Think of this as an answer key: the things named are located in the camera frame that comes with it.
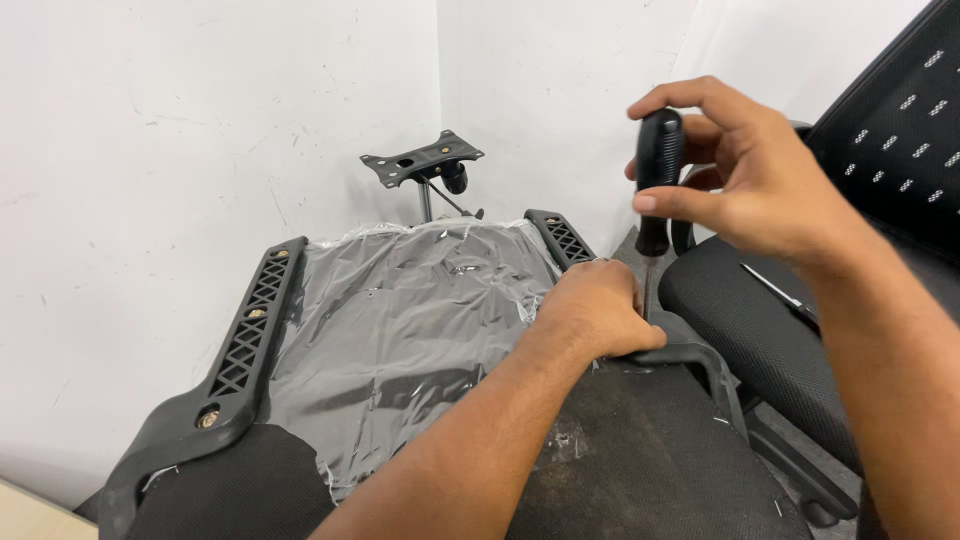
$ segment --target black metal plate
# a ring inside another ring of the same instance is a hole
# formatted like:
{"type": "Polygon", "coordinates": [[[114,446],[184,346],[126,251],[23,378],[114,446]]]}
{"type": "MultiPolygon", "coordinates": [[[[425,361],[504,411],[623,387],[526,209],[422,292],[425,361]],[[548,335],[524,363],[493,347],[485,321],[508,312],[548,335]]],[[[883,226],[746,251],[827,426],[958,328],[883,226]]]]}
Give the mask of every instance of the black metal plate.
{"type": "Polygon", "coordinates": [[[376,172],[381,184],[390,188],[398,187],[408,178],[435,178],[440,174],[437,168],[444,163],[460,160],[476,161],[485,155],[450,130],[444,130],[440,133],[437,142],[417,150],[390,158],[365,155],[361,156],[360,160],[376,172]]]}

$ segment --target chair seat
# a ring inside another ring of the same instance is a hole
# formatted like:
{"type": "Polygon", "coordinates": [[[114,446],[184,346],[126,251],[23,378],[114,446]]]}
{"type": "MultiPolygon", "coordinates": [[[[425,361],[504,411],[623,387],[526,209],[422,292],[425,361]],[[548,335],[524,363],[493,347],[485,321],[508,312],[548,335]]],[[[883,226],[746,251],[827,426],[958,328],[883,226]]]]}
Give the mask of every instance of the chair seat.
{"type": "MultiPolygon", "coordinates": [[[[924,248],[890,234],[887,238],[918,279],[958,319],[960,269],[924,248]]],[[[810,290],[786,265],[747,255],[715,236],[667,268],[660,281],[660,303],[713,345],[736,377],[862,476],[820,338],[740,262],[790,296],[813,301],[810,290]]]]}

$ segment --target brass screw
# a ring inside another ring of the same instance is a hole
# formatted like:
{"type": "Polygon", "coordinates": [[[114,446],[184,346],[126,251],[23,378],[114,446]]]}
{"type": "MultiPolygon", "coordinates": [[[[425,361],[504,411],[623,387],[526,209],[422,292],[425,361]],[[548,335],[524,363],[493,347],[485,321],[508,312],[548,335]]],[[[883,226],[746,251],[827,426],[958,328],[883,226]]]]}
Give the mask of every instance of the brass screw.
{"type": "Polygon", "coordinates": [[[220,416],[219,410],[211,410],[210,412],[207,412],[207,414],[201,416],[200,419],[197,420],[197,428],[202,430],[204,428],[213,426],[213,423],[217,421],[218,416],[220,416]]]}

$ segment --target plastic wrap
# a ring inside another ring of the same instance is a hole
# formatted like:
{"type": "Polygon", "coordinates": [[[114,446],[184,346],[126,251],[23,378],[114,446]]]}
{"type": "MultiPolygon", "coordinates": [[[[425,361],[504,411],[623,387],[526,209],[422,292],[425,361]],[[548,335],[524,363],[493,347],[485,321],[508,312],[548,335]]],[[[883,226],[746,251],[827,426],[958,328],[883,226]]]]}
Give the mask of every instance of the plastic wrap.
{"type": "MultiPolygon", "coordinates": [[[[513,349],[559,276],[526,220],[377,224],[311,243],[260,420],[317,451],[338,503],[513,349]]],[[[586,449],[557,426],[557,459],[586,449]]]]}

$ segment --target right hand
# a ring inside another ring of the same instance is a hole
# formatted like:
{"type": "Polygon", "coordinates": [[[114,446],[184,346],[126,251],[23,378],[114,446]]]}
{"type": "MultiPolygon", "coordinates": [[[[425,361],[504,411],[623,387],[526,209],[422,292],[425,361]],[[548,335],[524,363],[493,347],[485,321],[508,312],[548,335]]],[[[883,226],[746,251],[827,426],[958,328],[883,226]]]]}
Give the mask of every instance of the right hand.
{"type": "MultiPolygon", "coordinates": [[[[684,116],[685,158],[716,167],[684,186],[640,191],[637,212],[700,223],[737,248],[800,263],[830,258],[837,242],[873,235],[779,112],[701,77],[657,86],[627,114],[638,120],[667,106],[703,111],[684,116]]],[[[627,178],[635,170],[631,161],[627,178]]]]}

